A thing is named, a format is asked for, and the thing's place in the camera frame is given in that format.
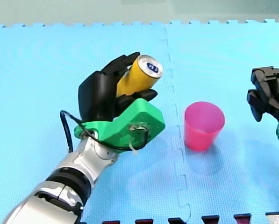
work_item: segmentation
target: black cable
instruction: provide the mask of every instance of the black cable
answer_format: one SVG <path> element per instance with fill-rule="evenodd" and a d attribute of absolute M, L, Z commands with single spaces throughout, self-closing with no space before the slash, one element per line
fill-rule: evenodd
<path fill-rule="evenodd" d="M 61 119 L 61 123 L 63 124 L 63 127 L 64 127 L 64 133 L 65 133 L 66 141 L 68 143 L 68 148 L 69 148 L 68 150 L 69 150 L 69 153 L 71 153 L 71 152 L 73 152 L 73 142 L 72 142 L 72 136 L 71 136 L 71 132 L 69 129 L 69 125 L 68 125 L 68 122 L 66 121 L 65 115 L 66 115 L 66 111 L 60 112 L 60 119 Z"/>
<path fill-rule="evenodd" d="M 93 134 L 90 133 L 82 124 L 82 121 L 79 120 L 78 118 L 74 117 L 73 115 L 69 114 L 67 111 L 61 111 L 60 112 L 60 118 L 62 121 L 62 124 L 64 126 L 64 132 L 65 132 L 65 136 L 67 138 L 67 142 L 68 142 L 68 147 L 69 147 L 69 153 L 73 152 L 73 145 L 72 145 L 72 137 L 71 137 L 71 133 L 70 133 L 70 129 L 68 126 L 68 123 L 66 121 L 65 116 L 70 117 L 72 120 L 74 120 L 78 126 L 90 137 L 92 138 L 94 141 L 98 142 L 99 144 L 112 148 L 112 149 L 116 149 L 116 150 L 121 150 L 121 151 L 131 151 L 132 149 L 130 149 L 129 147 L 118 147 L 118 146 L 113 146 L 111 144 L 108 144 L 106 142 L 100 141 L 97 138 L 93 137 Z M 146 146 L 146 144 L 148 143 L 148 136 L 149 136 L 149 132 L 147 131 L 146 128 L 140 129 L 144 131 L 144 139 L 143 139 L 143 144 L 139 147 L 134 147 L 135 150 L 139 150 L 142 149 Z"/>

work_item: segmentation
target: robotic arm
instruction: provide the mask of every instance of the robotic arm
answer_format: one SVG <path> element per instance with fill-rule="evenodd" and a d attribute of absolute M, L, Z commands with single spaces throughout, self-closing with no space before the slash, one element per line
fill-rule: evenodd
<path fill-rule="evenodd" d="M 157 92 L 150 86 L 124 94 L 118 82 L 128 75 L 139 52 L 122 55 L 101 71 L 95 71 L 79 86 L 81 120 L 61 111 L 69 154 L 51 175 L 17 205 L 3 224 L 85 224 L 83 209 L 102 171 L 114 164 L 122 152 L 143 148 L 165 127 L 160 110 L 148 103 Z M 147 62 L 153 72 L 157 65 Z M 72 149 L 72 137 L 65 117 L 78 126 L 74 130 L 80 143 Z"/>
<path fill-rule="evenodd" d="M 279 139 L 279 69 L 255 68 L 251 73 L 251 82 L 256 87 L 247 93 L 252 114 L 258 122 L 264 113 L 271 114 L 278 121 L 276 135 Z"/>

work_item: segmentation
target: yellow can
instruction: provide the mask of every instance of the yellow can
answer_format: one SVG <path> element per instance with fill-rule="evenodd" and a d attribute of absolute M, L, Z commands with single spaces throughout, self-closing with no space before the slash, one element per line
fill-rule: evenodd
<path fill-rule="evenodd" d="M 150 89 L 163 74 L 163 66 L 148 55 L 140 55 L 132 64 L 131 69 L 117 84 L 116 96 Z"/>

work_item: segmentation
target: pink plastic cup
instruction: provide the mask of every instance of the pink plastic cup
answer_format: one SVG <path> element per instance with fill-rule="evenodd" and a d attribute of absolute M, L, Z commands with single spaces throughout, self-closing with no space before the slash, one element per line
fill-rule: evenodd
<path fill-rule="evenodd" d="M 185 144 L 193 151 L 208 150 L 224 124 L 223 112 L 214 104 L 191 104 L 185 111 Z"/>

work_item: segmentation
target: silver robot arm segment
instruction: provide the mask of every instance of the silver robot arm segment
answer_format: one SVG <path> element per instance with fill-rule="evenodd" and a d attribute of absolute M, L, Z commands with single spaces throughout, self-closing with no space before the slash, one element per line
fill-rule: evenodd
<path fill-rule="evenodd" d="M 84 137 L 2 224 L 80 224 L 99 175 L 117 158 L 112 149 Z"/>

